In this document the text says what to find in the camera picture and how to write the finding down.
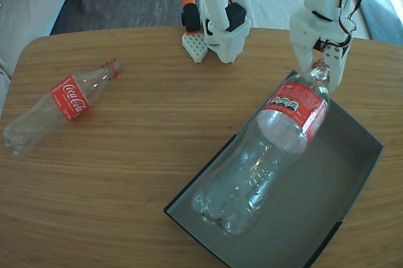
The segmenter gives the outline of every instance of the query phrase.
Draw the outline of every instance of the gray sofa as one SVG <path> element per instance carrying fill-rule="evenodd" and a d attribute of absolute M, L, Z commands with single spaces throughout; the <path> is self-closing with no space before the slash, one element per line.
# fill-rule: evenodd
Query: gray sofa
<path fill-rule="evenodd" d="M 17 61 L 34 39 L 52 31 L 65 0 L 0 0 L 0 115 Z"/>

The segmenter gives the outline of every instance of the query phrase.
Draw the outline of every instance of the bottle cap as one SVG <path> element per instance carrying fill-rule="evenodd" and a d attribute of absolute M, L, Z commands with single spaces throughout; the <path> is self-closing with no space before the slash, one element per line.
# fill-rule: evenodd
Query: bottle cap
<path fill-rule="evenodd" d="M 117 59 L 113 59 L 111 62 L 106 62 L 109 66 L 109 68 L 112 70 L 113 72 L 113 76 L 118 77 L 118 75 L 120 73 L 122 73 L 122 66 L 120 65 L 120 63 L 118 62 Z"/>

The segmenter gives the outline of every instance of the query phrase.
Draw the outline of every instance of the empty plastic bottle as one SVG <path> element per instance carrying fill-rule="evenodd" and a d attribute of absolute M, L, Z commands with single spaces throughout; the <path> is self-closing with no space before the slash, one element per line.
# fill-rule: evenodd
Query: empty plastic bottle
<path fill-rule="evenodd" d="M 89 109 L 121 71 L 118 61 L 113 60 L 100 69 L 77 72 L 64 79 L 7 125 L 3 131 L 6 146 L 14 155 L 27 154 L 44 136 Z"/>
<path fill-rule="evenodd" d="M 289 77 L 232 143 L 235 151 L 201 180 L 192 207 L 225 234 L 254 225 L 278 173 L 314 138 L 329 108 L 329 68 L 322 61 Z"/>

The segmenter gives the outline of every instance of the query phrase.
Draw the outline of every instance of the red bottle label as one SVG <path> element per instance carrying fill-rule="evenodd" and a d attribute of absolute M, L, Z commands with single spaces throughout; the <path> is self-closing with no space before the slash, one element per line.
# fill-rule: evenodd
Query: red bottle label
<path fill-rule="evenodd" d="M 277 89 L 263 109 L 286 114 L 302 127 L 310 143 L 326 115 L 326 104 L 309 87 L 287 82 Z"/>
<path fill-rule="evenodd" d="M 83 114 L 90 107 L 73 76 L 57 84 L 50 93 L 59 110 L 69 121 Z"/>

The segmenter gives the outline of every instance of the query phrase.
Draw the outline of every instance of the bottle neck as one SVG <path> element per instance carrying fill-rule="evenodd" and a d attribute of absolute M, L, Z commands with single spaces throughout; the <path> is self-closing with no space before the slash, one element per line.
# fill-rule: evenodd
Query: bottle neck
<path fill-rule="evenodd" d="M 330 77 L 329 66 L 325 64 L 323 59 L 320 59 L 312 64 L 312 69 L 307 76 L 310 80 L 327 87 Z"/>

